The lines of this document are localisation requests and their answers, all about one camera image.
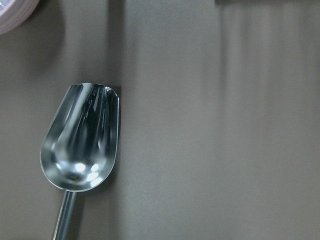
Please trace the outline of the black framed wooden tray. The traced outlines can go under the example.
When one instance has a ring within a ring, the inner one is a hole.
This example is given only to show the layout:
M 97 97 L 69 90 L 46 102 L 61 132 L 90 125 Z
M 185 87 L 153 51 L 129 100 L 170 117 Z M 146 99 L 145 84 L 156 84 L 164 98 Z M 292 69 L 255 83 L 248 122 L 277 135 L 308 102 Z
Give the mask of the black framed wooden tray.
M 215 0 L 214 3 L 217 5 L 233 5 L 233 4 L 242 4 L 242 5 L 253 5 L 253 4 L 262 4 L 262 5 L 279 5 L 285 3 L 302 3 L 302 4 L 311 4 L 316 3 L 317 0 Z

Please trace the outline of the steel scoop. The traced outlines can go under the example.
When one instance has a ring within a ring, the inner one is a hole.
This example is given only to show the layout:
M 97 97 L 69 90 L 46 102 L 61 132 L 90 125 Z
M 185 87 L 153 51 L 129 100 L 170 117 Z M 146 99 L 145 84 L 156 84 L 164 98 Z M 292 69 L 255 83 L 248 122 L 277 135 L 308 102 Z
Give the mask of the steel scoop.
M 115 165 L 120 100 L 98 83 L 71 85 L 64 95 L 40 150 L 44 176 L 64 191 L 54 240 L 66 239 L 78 193 L 102 184 Z

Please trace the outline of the pink bowl with ice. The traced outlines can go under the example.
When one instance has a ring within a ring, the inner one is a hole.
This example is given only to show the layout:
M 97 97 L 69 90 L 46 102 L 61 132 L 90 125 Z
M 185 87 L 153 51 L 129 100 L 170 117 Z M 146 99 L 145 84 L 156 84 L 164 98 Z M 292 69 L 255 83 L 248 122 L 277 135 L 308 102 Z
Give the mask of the pink bowl with ice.
M 34 12 L 39 0 L 0 0 L 0 34 L 21 25 Z

